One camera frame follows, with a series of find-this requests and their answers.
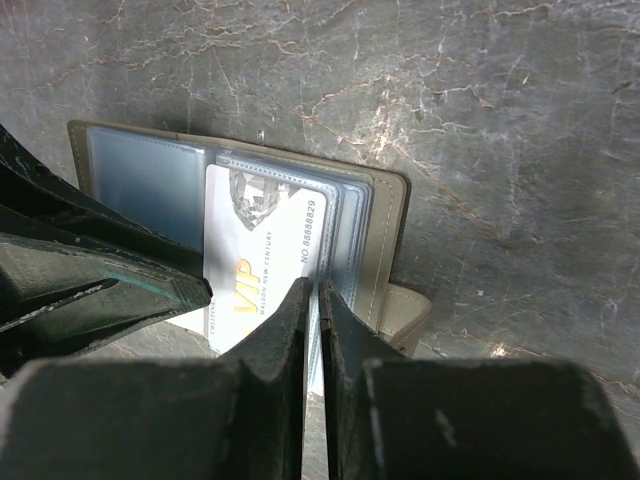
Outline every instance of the black metal part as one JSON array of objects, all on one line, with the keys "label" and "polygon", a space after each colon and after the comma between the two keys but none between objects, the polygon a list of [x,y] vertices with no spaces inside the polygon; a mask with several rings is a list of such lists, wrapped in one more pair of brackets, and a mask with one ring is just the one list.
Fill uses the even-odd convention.
[{"label": "black metal part", "polygon": [[299,479],[309,282],[216,360],[29,364],[0,478]]},{"label": "black metal part", "polygon": [[320,291],[331,479],[637,479],[598,383],[561,361],[403,359]]},{"label": "black metal part", "polygon": [[199,254],[86,197],[0,129],[3,377],[206,306],[201,271]]}]

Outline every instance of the wallet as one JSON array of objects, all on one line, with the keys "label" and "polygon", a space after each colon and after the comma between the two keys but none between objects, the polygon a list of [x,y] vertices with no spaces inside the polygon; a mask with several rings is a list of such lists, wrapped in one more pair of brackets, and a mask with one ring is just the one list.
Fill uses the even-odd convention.
[{"label": "wallet", "polygon": [[[80,190],[125,218],[203,252],[205,269],[211,263],[204,228],[209,177],[216,176],[219,186],[227,189],[230,182],[236,187],[241,184],[243,191],[261,189],[259,202],[243,198],[234,204],[245,228],[254,231],[270,214],[267,197],[291,198],[292,190],[308,190],[316,195],[309,198],[325,199],[319,271],[326,267],[329,278],[369,328],[388,337],[406,355],[415,352],[431,303],[417,292],[389,283],[408,200],[401,176],[234,140],[122,124],[73,120],[68,131]],[[265,176],[270,184],[262,180]],[[340,228],[329,228],[327,219]],[[223,237],[214,240],[220,245]],[[334,247],[323,251],[322,245],[327,244]],[[238,268],[246,275],[246,270]],[[202,312],[171,322],[207,335]]]}]

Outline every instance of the vip card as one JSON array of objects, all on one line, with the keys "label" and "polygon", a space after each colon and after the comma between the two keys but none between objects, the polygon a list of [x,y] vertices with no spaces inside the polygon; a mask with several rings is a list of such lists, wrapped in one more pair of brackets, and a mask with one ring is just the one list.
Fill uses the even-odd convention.
[{"label": "vip card", "polygon": [[233,168],[206,170],[204,276],[209,345],[224,353],[275,312],[293,281],[315,278],[327,200]]}]

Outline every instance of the open wallet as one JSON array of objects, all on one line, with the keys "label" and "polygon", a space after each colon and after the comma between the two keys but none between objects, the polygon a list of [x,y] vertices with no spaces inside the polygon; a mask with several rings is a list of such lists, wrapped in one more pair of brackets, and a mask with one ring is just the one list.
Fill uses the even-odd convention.
[{"label": "open wallet", "polygon": [[[202,254],[211,304],[169,320],[222,354],[292,282],[331,280],[354,313],[412,356],[431,303],[389,283],[407,204],[397,174],[213,137],[71,121],[82,192]],[[317,295],[309,385],[322,392]]]}]

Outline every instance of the beige wallet cover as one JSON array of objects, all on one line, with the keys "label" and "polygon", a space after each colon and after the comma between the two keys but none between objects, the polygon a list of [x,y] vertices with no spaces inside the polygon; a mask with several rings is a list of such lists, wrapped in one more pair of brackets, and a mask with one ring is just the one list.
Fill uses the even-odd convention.
[{"label": "beige wallet cover", "polygon": [[90,196],[93,195],[93,184],[90,170],[90,148],[86,132],[90,126],[110,127],[191,144],[230,148],[275,157],[279,161],[291,164],[311,164],[317,169],[341,176],[350,176],[357,180],[368,176],[373,181],[373,200],[354,311],[372,330],[391,336],[395,346],[404,349],[409,355],[412,354],[415,345],[413,348],[411,345],[414,343],[414,339],[417,345],[423,327],[426,325],[431,304],[424,296],[416,292],[389,284],[389,275],[407,194],[407,185],[402,177],[360,165],[344,164],[234,140],[107,122],[72,120],[68,124],[68,131],[78,184],[80,190]]}]

